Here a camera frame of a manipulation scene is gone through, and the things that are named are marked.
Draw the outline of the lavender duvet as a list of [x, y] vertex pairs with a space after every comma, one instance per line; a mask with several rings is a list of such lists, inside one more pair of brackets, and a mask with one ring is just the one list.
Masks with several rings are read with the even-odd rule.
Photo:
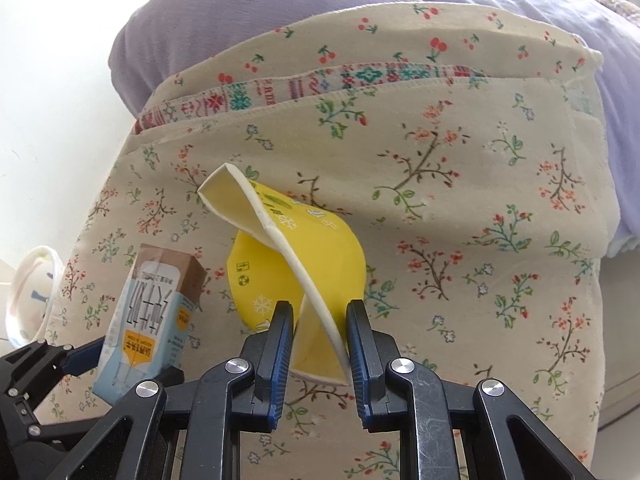
[[114, 41], [112, 83], [130, 113], [138, 114], [168, 77], [280, 25], [365, 4], [418, 1], [493, 6], [572, 32], [603, 54], [598, 85], [620, 202], [610, 254], [637, 248], [639, 31], [594, 0], [150, 0]]

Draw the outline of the floral beige blanket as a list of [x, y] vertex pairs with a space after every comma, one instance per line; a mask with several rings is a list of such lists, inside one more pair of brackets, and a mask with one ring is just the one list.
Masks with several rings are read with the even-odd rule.
[[617, 226], [602, 54], [486, 6], [419, 2], [325, 13], [168, 76], [88, 213], [44, 334], [103, 336], [143, 245], [205, 276], [184, 323], [187, 378], [264, 330], [283, 261], [236, 255], [228, 200], [249, 180], [278, 229], [314, 224], [333, 270], [400, 353], [465, 385], [495, 377], [584, 464], [604, 389], [600, 262]]

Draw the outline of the light blue milk carton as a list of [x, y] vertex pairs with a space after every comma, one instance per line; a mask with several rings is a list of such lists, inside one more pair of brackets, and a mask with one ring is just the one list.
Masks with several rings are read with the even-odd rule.
[[140, 246], [105, 335], [96, 396], [113, 405], [138, 382], [179, 366], [205, 278], [186, 252]]

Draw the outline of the crushed yellow paper cup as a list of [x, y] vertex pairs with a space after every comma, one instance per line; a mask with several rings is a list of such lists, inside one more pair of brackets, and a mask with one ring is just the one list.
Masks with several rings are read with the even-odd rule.
[[235, 235], [227, 272], [242, 321], [262, 330], [279, 301], [294, 311], [290, 370], [312, 382], [350, 383], [346, 308], [363, 295], [364, 253], [348, 224], [223, 164], [198, 190]]

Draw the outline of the white patterned trash bin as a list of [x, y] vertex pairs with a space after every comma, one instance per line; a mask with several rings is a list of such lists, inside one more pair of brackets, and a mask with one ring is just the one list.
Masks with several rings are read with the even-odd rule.
[[27, 254], [4, 287], [1, 321], [6, 339], [21, 348], [42, 339], [61, 283], [64, 264], [51, 247], [40, 245]]

